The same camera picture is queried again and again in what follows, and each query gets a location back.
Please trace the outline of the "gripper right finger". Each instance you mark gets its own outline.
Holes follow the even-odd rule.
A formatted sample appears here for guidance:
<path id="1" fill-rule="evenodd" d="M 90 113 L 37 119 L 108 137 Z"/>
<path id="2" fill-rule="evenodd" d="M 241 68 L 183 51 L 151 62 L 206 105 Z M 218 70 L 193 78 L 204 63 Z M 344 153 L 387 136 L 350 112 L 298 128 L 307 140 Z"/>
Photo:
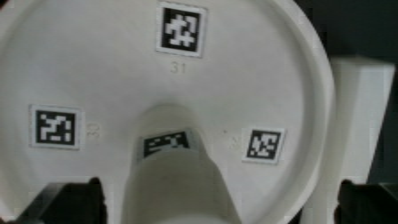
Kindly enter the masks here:
<path id="1" fill-rule="evenodd" d="M 341 182 L 336 224 L 398 224 L 398 183 Z"/>

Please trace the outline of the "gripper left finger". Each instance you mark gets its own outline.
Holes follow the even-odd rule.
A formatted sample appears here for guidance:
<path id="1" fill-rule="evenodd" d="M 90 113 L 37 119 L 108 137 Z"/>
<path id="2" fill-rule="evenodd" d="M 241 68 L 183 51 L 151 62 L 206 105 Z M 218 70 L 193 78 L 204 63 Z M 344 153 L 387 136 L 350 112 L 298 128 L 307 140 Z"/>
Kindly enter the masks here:
<path id="1" fill-rule="evenodd" d="M 97 177 L 85 183 L 50 183 L 14 224 L 106 224 L 106 204 Z"/>

